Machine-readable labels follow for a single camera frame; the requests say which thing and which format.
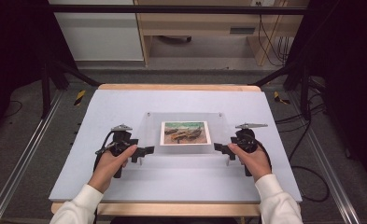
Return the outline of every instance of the aluminum rail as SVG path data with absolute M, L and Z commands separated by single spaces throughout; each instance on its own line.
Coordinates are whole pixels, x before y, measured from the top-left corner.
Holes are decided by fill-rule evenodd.
M 319 10 L 306 7 L 218 7 L 218 6 L 123 6 L 123 5 L 27 5 L 33 11 L 70 13 L 183 13 L 183 14 L 262 14 L 317 15 Z
M 33 155 L 35 154 L 37 147 L 45 131 L 49 127 L 49 123 L 55 114 L 55 111 L 58 107 L 58 104 L 61 101 L 63 93 L 64 93 L 63 91 L 57 91 L 57 93 L 55 94 L 52 100 L 51 109 L 48 115 L 45 118 L 43 118 L 42 120 L 40 120 L 28 145 L 26 146 L 25 150 L 22 152 L 20 160 L 17 162 L 13 172 L 11 173 L 10 177 L 8 178 L 8 181 L 6 182 L 2 191 L 0 192 L 0 218 L 2 217 L 3 213 L 5 212 L 9 201 L 11 200 L 15 190 L 17 189 L 18 185 L 20 184 L 23 174 L 25 173 L 26 168 L 29 165 L 29 162 L 31 161 Z
M 301 113 L 298 94 L 294 94 L 291 91 L 288 91 L 288 95 L 294 107 L 296 108 L 296 111 L 298 113 Z M 326 157 L 325 152 L 322 149 L 322 146 L 317 139 L 317 136 L 315 135 L 311 127 L 308 129 L 308 142 L 313 149 L 319 168 L 322 171 L 323 176 L 331 190 L 334 201 L 337 204 L 337 207 L 341 213 L 341 216 L 344 219 L 344 222 L 347 224 L 359 224 L 359 217 L 354 207 L 352 206 L 351 201 L 346 195 L 346 191 L 344 190 L 343 185 L 338 179 L 337 173 L 335 173 L 334 169 L 332 168 L 329 160 Z

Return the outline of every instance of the white sleeve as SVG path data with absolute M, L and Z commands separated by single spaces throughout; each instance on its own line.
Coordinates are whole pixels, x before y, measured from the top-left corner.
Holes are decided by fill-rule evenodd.
M 84 185 L 71 202 L 65 202 L 52 217 L 51 223 L 93 223 L 94 212 L 104 194 L 89 185 Z
M 299 205 L 280 187 L 275 175 L 265 175 L 256 182 L 261 196 L 261 219 L 264 224 L 303 223 Z

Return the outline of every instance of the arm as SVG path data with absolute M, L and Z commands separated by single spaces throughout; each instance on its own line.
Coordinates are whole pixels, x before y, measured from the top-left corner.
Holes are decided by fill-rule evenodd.
M 137 146 L 128 147 L 118 157 L 106 151 L 92 174 L 87 185 L 71 202 L 66 202 L 53 216 L 51 223 L 89 223 L 93 222 L 94 212 L 110 186 L 111 178 L 128 158 L 136 151 Z
M 280 187 L 261 148 L 258 147 L 252 153 L 246 153 L 234 144 L 229 144 L 229 148 L 253 174 L 256 188 L 261 196 L 262 222 L 264 224 L 303 223 L 298 204 Z

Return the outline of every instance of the printed picture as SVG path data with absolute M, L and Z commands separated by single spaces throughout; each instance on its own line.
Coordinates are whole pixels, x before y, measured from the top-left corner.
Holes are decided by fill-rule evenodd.
M 165 121 L 161 128 L 161 146 L 210 145 L 206 121 Z

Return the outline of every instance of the yellow and black tape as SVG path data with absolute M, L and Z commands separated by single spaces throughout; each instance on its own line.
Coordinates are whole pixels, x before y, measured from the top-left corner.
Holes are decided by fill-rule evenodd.
M 281 100 L 277 91 L 274 91 L 274 100 L 285 105 L 290 105 L 290 100 Z
M 85 93 L 85 91 L 80 91 L 80 92 L 78 93 L 78 97 L 76 98 L 75 105 L 80 105 L 81 100 L 82 100 L 82 99 L 83 99 L 83 97 L 84 97 L 84 93 Z

